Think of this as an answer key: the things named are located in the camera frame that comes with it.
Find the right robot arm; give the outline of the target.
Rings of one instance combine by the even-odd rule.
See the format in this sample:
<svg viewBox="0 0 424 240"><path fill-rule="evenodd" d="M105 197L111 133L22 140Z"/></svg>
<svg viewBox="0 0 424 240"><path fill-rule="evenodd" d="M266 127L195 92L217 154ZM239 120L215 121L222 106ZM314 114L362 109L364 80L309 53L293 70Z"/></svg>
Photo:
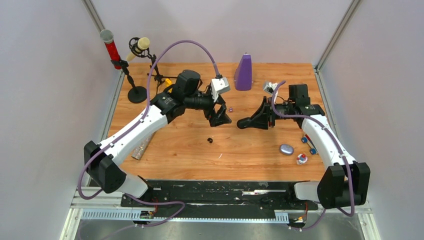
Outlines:
<svg viewBox="0 0 424 240"><path fill-rule="evenodd" d="M366 203L371 170L358 162L343 147L331 129L322 107L312 104L307 84L288 86L288 99L276 103L280 83L265 83L260 107L250 117L237 121L239 129L267 130L276 120L292 119L304 132L303 142L309 143L320 156L326 170L320 181L300 181L285 195L286 204L298 209L305 201L320 203L325 209L361 206Z"/></svg>

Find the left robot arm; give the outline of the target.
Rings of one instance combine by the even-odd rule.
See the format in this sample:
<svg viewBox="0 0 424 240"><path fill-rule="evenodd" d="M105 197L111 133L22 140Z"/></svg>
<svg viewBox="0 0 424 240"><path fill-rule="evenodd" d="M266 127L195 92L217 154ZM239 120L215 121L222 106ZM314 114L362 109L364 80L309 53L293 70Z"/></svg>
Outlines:
<svg viewBox="0 0 424 240"><path fill-rule="evenodd" d="M201 76L183 70L175 83L159 92L136 118L100 143L89 141L83 148L85 172L109 194L134 196L140 206L149 206L153 193L140 177L124 172L120 165L145 139L183 115L187 109L202 110L211 127L230 124L222 94L230 90L226 77L213 78L204 92L198 89Z"/></svg>

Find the black earbud charging case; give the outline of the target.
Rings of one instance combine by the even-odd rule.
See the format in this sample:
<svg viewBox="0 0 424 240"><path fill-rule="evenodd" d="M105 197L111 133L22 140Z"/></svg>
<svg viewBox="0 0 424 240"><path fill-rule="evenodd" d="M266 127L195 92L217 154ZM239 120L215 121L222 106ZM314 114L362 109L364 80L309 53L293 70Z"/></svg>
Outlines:
<svg viewBox="0 0 424 240"><path fill-rule="evenodd" d="M241 130L252 128L252 119L250 117L242 118L237 121L236 126Z"/></svg>

